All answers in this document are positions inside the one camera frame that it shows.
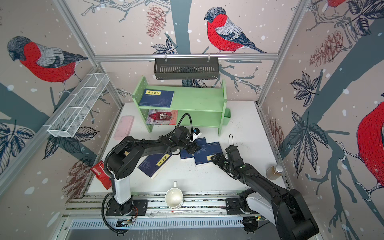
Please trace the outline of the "pink red illustrated book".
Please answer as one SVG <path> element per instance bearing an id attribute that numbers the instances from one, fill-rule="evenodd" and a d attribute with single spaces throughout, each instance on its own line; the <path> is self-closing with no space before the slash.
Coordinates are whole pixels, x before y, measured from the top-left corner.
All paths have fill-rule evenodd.
<path id="1" fill-rule="evenodd" d="M 149 110 L 147 125 L 176 125 L 178 111 L 176 110 Z"/>

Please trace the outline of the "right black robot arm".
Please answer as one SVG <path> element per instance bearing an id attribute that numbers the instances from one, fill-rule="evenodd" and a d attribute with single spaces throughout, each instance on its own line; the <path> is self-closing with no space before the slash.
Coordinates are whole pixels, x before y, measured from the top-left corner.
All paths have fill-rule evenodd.
<path id="1" fill-rule="evenodd" d="M 269 204 L 279 237 L 282 240 L 308 240 L 319 233 L 319 227 L 303 196 L 297 190 L 284 189 L 264 176 L 252 165 L 245 164 L 237 146 L 226 148 L 227 155 L 215 154 L 212 162 L 234 180 L 258 193 Z"/>

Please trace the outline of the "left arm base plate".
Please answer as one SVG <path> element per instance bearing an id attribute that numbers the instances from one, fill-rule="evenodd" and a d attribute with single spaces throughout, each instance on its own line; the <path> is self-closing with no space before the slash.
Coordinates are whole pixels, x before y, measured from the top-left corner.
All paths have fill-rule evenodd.
<path id="1" fill-rule="evenodd" d="M 145 216 L 148 202 L 148 200 L 129 200 L 123 205 L 119 205 L 117 201 L 112 198 L 107 203 L 106 216 Z"/>

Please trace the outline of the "blue book yellow label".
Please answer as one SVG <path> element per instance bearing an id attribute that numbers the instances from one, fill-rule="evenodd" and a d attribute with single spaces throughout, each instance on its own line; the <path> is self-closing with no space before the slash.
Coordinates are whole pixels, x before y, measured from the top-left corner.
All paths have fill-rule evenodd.
<path id="1" fill-rule="evenodd" d="M 212 162 L 213 156 L 222 154 L 219 142 L 209 143 L 201 146 L 201 149 L 194 153 L 195 165 L 200 166 Z"/>
<path id="2" fill-rule="evenodd" d="M 139 106 L 170 108 L 174 91 L 145 89 Z"/>

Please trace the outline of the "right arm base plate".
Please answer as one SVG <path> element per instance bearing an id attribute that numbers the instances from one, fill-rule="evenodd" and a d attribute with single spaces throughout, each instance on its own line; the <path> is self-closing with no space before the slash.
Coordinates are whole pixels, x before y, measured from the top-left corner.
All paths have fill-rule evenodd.
<path id="1" fill-rule="evenodd" d="M 258 215 L 258 212 L 252 211 L 246 202 L 242 199 L 229 198 L 225 200 L 223 210 L 227 211 L 228 215 Z"/>

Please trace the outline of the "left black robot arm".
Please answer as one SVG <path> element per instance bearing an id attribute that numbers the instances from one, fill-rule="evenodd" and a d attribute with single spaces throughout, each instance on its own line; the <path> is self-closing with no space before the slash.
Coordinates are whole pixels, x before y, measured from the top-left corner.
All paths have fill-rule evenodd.
<path id="1" fill-rule="evenodd" d="M 193 154 L 200 149 L 195 143 L 200 135 L 198 128 L 189 130 L 178 126 L 157 140 L 137 140 L 128 136 L 114 146 L 104 160 L 104 171 L 112 181 L 112 196 L 117 204 L 123 206 L 132 200 L 130 175 L 142 157 L 171 155 L 181 150 Z"/>

